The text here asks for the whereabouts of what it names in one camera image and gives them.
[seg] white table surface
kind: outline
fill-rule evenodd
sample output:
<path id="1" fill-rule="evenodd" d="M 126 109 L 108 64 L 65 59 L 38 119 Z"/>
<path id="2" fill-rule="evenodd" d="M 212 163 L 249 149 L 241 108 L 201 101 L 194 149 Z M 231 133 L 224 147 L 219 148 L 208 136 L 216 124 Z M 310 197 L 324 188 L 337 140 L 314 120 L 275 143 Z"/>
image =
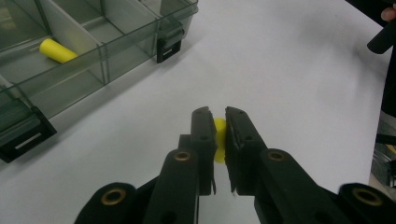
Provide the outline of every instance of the white table surface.
<path id="1" fill-rule="evenodd" d="M 58 133 L 0 163 L 0 223 L 73 223 L 102 186 L 140 187 L 161 170 L 191 112 L 245 110 L 268 147 L 288 151 L 322 187 L 367 184 L 389 52 L 379 25 L 342 0 L 202 0 L 181 52 L 148 61 L 50 121 Z M 224 164 L 200 223 L 259 223 L 233 196 Z"/>

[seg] storage bin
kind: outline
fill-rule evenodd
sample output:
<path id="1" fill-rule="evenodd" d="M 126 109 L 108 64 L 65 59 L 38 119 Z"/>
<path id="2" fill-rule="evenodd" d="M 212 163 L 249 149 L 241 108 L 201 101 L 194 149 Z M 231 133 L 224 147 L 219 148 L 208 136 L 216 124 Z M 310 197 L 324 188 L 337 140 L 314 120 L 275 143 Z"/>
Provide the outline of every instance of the storage bin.
<path id="1" fill-rule="evenodd" d="M 0 159 L 56 131 L 48 119 L 157 55 L 180 49 L 196 0 L 0 0 Z M 39 52 L 51 38 L 78 57 Z"/>

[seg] yellow foam earplug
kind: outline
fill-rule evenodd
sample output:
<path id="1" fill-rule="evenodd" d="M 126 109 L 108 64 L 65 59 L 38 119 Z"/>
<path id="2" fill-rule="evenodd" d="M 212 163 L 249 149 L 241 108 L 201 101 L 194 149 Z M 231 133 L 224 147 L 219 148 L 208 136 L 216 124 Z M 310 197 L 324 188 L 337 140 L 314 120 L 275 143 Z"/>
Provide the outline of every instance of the yellow foam earplug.
<path id="1" fill-rule="evenodd" d="M 51 39 L 45 39 L 40 45 L 40 52 L 59 63 L 66 63 L 78 55 Z"/>
<path id="2" fill-rule="evenodd" d="M 215 119 L 216 126 L 216 143 L 218 144 L 218 149 L 215 154 L 215 161 L 218 163 L 225 162 L 225 131 L 226 131 L 226 121 L 225 119 Z"/>
<path id="3" fill-rule="evenodd" d="M 396 148 L 393 145 L 387 145 L 387 148 L 393 152 L 394 154 L 396 154 Z"/>

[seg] clear plastic compartment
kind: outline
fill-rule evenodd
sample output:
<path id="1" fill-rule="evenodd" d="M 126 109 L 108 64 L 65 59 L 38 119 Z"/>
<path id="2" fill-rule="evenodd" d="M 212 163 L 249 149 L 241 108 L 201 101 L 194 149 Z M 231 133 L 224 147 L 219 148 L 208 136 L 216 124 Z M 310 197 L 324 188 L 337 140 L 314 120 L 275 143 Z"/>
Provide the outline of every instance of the clear plastic compartment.
<path id="1" fill-rule="evenodd" d="M 27 118 L 13 108 L 51 118 L 155 56 L 159 42 L 170 51 L 196 12 L 195 0 L 0 0 L 0 114 L 8 115 L 0 118 L 0 157 L 2 137 L 17 137 Z M 46 38 L 77 58 L 41 54 Z"/>

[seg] brass insert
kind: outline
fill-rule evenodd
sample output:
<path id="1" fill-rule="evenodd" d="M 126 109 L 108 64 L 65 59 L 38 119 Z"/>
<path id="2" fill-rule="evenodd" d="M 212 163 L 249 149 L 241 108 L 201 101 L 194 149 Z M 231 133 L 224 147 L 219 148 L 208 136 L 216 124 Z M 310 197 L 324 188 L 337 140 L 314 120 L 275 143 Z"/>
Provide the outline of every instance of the brass insert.
<path id="1" fill-rule="evenodd" d="M 378 195 L 368 189 L 355 188 L 352 190 L 352 194 L 362 203 L 366 203 L 371 206 L 381 206 L 383 203 Z"/>
<path id="2" fill-rule="evenodd" d="M 111 189 L 102 196 L 101 202 L 104 205 L 115 205 L 122 202 L 125 196 L 125 189 Z"/>
<path id="3" fill-rule="evenodd" d="M 285 156 L 277 151 L 271 151 L 268 153 L 268 157 L 273 161 L 283 161 L 285 160 Z"/>
<path id="4" fill-rule="evenodd" d="M 189 152 L 181 151 L 175 154 L 174 158 L 177 161 L 187 161 L 191 157 L 191 154 Z"/>

